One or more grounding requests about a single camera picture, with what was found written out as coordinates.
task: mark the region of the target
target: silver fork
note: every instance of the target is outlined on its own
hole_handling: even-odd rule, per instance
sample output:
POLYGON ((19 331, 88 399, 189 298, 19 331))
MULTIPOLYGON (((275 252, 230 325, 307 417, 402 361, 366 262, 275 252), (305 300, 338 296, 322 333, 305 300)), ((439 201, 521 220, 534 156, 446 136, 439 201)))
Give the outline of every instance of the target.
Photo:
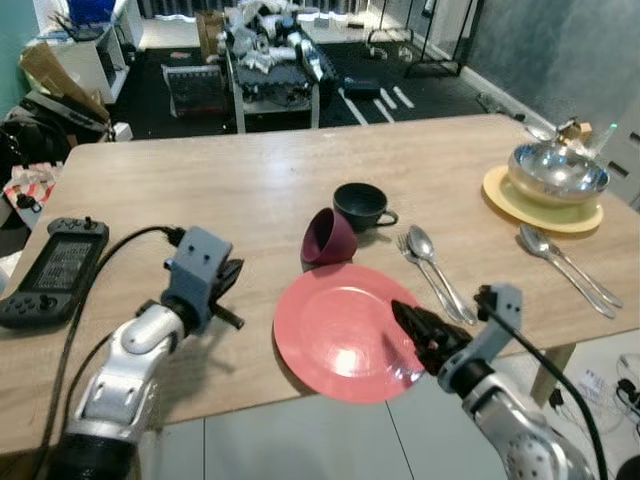
POLYGON ((433 278, 431 278, 431 276, 427 273, 427 271, 422 266, 422 261, 416 255, 414 255, 414 253, 409 248, 409 237, 406 233, 402 235, 398 235, 397 245, 398 245, 398 250, 400 250, 400 253, 402 254, 402 256, 405 259, 407 259, 409 263, 413 263, 414 265, 418 266, 418 268, 422 272, 422 275, 424 275, 424 278, 427 279, 427 281, 431 285, 431 288, 433 288, 433 291, 436 292, 436 296, 438 297, 438 300, 440 300, 440 303, 444 307, 445 312, 447 312, 447 315, 449 315, 452 319, 458 322, 464 321, 458 309, 451 302, 451 299, 442 291, 442 289, 436 284, 433 278))

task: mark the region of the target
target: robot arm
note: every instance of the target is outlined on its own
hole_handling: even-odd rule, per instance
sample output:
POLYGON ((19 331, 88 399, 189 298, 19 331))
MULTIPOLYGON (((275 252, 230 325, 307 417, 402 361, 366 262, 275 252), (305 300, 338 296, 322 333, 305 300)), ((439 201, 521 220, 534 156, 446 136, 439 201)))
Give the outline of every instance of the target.
POLYGON ((146 302, 118 328, 109 355, 93 376, 53 453, 50 479, 124 479, 157 398, 154 374, 212 316, 241 328, 242 319, 217 305, 242 261, 227 260, 231 244, 200 228, 188 230, 172 259, 160 303, 146 302))
MULTIPOLYGON (((522 297, 506 284, 483 287, 480 295, 512 327, 520 326, 522 297)), ((511 337, 481 310, 487 327, 475 338, 437 315, 393 301, 396 320, 416 346, 427 372, 462 409, 500 455, 509 479, 593 479, 582 453, 547 423, 533 400, 489 363, 511 337)))

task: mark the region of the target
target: silver bowl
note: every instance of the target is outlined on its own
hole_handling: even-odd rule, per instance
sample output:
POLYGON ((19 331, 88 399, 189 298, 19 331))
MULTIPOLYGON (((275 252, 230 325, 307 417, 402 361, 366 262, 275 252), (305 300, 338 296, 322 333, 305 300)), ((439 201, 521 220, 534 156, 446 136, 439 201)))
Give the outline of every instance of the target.
POLYGON ((508 175, 523 195, 554 207, 588 202, 609 184, 604 168, 553 141, 517 147, 509 158, 508 175))

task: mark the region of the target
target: black cup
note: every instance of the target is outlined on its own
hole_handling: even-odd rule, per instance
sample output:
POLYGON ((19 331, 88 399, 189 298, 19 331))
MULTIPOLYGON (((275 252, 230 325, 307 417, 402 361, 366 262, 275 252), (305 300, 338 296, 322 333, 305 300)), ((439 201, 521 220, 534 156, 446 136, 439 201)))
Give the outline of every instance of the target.
POLYGON ((398 223, 398 215, 387 210, 387 197, 382 190, 366 183, 347 183, 339 187, 333 194, 333 207, 356 233, 398 223), (378 222, 382 215, 388 215, 391 220, 378 222))

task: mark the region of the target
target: red plate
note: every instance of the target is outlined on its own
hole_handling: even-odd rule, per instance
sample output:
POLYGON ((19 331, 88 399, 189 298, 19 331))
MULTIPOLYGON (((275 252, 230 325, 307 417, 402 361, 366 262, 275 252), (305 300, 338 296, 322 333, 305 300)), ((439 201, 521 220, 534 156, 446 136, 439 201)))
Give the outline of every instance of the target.
POLYGON ((337 400, 376 403, 404 392, 424 367, 393 317, 392 299, 418 304, 369 268, 329 265, 305 273, 276 310, 282 358, 304 383, 337 400))

